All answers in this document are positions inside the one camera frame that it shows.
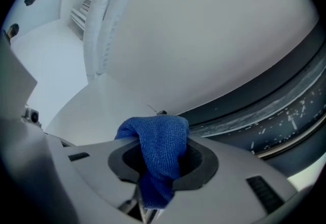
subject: blue microfiber cloth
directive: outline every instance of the blue microfiber cloth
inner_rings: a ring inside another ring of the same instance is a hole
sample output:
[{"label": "blue microfiber cloth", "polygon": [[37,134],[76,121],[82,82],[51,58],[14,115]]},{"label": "blue microfiber cloth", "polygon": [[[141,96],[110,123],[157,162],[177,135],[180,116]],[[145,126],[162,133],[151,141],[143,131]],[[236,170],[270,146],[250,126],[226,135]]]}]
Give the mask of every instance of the blue microfiber cloth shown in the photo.
[{"label": "blue microfiber cloth", "polygon": [[140,180],[145,208],[163,209],[172,199],[172,183],[180,178],[178,158],[186,151],[188,135],[188,121],[172,115],[133,117],[119,127],[115,139],[140,139],[147,166]]}]

